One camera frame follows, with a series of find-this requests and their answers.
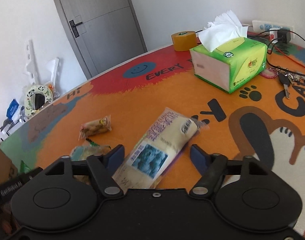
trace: green tissue package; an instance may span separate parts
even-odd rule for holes
[[[232,93],[265,69],[267,45],[239,37],[213,52],[199,45],[190,53],[195,76]]]

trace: blue circle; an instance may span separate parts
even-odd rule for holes
[[[124,74],[124,78],[140,77],[152,71],[156,67],[154,62],[143,62],[128,69]]]

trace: cardboard box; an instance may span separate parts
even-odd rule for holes
[[[0,150],[0,184],[17,176],[18,170],[12,161]]]
[[[266,67],[267,45],[248,38],[232,39],[209,52],[203,45],[190,50],[195,76],[232,93]]]

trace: blue package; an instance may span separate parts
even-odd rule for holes
[[[9,120],[11,120],[11,118],[14,116],[14,113],[17,111],[18,107],[19,107],[19,104],[16,101],[16,99],[12,100],[7,109],[7,114],[6,114],[6,116]]]

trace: tape roll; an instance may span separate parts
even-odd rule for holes
[[[45,97],[45,103],[51,103],[54,98],[53,98],[53,94],[51,92],[51,90],[49,89],[49,87],[43,86],[43,85],[35,85],[32,86],[29,90],[29,92],[27,93],[25,102],[24,102],[24,106],[25,106],[25,115],[26,116],[31,116],[33,115],[36,111],[34,109],[34,100],[33,100],[33,95],[35,94],[41,94]]]
[[[191,31],[175,33],[171,35],[175,51],[188,51],[196,46],[196,33]]]

